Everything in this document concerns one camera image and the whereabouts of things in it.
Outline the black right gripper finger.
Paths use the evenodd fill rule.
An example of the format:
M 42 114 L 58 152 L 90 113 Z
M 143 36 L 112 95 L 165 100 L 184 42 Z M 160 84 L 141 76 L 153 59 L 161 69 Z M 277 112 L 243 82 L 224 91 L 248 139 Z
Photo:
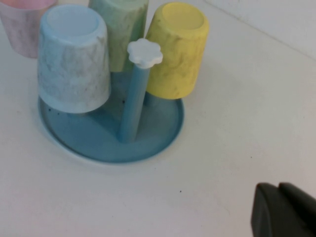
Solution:
M 254 237 L 314 237 L 316 199 L 291 183 L 259 183 L 251 228 Z

